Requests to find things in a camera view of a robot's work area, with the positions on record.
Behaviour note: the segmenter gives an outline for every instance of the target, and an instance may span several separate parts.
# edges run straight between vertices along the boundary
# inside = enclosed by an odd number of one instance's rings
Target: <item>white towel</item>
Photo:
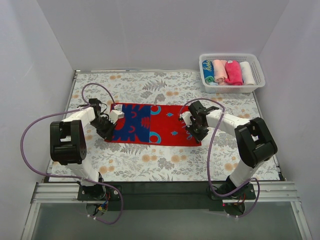
[[[240,67],[242,71],[243,85],[256,85],[250,64],[247,61],[243,61],[240,62]]]

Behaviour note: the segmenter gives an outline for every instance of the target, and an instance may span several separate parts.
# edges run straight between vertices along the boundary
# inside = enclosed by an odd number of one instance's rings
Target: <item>table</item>
[[[259,117],[252,93],[206,93],[197,71],[129,71],[104,73],[78,73],[72,90],[69,110],[84,104],[81,90],[88,83],[99,83],[107,87],[116,102],[161,105],[183,105],[195,98],[219,101],[226,113],[242,117]],[[112,103],[109,95],[99,86],[86,88],[85,97],[98,98]],[[212,102],[201,101],[205,107]],[[86,161],[91,161],[106,182],[149,181],[205,181],[207,180],[207,153],[211,128],[202,146],[158,146],[144,144],[108,143],[99,137],[89,125],[85,129],[87,145]],[[231,135],[218,130],[213,143],[210,160],[212,180],[225,180],[240,160],[237,142]],[[58,162],[51,162],[48,172],[57,175],[72,175]],[[274,159],[265,162],[254,175],[259,180],[279,180]],[[50,178],[49,182],[66,182],[74,179]]]

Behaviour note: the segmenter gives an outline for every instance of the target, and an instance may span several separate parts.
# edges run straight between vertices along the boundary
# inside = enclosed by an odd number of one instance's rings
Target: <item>laundry basket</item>
[[[205,81],[204,71],[202,69],[202,63],[205,60],[213,61],[213,60],[226,60],[226,61],[237,61],[248,62],[251,67],[252,75],[255,81],[255,85],[242,85],[242,86],[234,86],[234,85],[218,85],[212,86],[208,85]],[[202,83],[204,85],[205,91],[209,94],[215,93],[252,93],[257,88],[262,88],[265,84],[265,76],[262,72],[260,63],[255,55],[245,54],[245,53],[212,53],[212,54],[202,54],[199,57],[199,66],[200,66],[200,75],[202,79]]]

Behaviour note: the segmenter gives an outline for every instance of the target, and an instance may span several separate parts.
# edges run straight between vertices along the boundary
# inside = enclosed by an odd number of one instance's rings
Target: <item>gray wall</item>
[[[320,239],[319,13],[318,0],[290,0],[259,56],[266,86],[257,93],[313,239]]]
[[[0,239],[17,240],[40,180],[23,163],[20,137],[33,120],[64,109],[73,70],[36,0],[2,0],[0,22]],[[49,121],[31,129],[25,143],[42,171],[48,146]]]
[[[259,55],[289,0],[37,0],[73,69],[199,69]]]

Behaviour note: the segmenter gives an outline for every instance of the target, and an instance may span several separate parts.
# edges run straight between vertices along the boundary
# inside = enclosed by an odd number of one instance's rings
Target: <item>blue towel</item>
[[[203,69],[203,75],[205,82],[211,83],[215,82],[214,78],[214,66],[211,61],[205,60],[202,62],[202,69]]]

